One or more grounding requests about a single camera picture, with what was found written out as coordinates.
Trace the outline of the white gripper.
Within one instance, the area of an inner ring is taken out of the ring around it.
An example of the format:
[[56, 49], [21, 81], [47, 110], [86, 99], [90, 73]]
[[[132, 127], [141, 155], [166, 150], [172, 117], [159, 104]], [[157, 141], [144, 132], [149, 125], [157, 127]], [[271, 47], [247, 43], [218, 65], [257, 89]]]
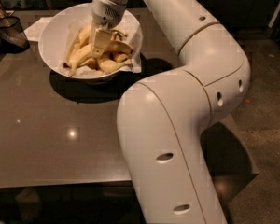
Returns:
[[[92, 0], [92, 18], [98, 24], [113, 28], [121, 22], [125, 8], [122, 0]], [[90, 39], [91, 56], [99, 58], [107, 49], [111, 37], [110, 31], [96, 28]]]

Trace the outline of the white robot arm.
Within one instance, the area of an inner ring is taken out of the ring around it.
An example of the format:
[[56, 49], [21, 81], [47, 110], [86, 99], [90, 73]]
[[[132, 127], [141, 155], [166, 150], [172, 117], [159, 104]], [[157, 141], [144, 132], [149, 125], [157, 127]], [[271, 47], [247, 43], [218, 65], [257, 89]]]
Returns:
[[[119, 24], [128, 0], [93, 0], [96, 22]], [[147, 224], [227, 224], [201, 134], [245, 98], [244, 51], [196, 0], [143, 0], [180, 67], [137, 81], [122, 95], [119, 142]]]

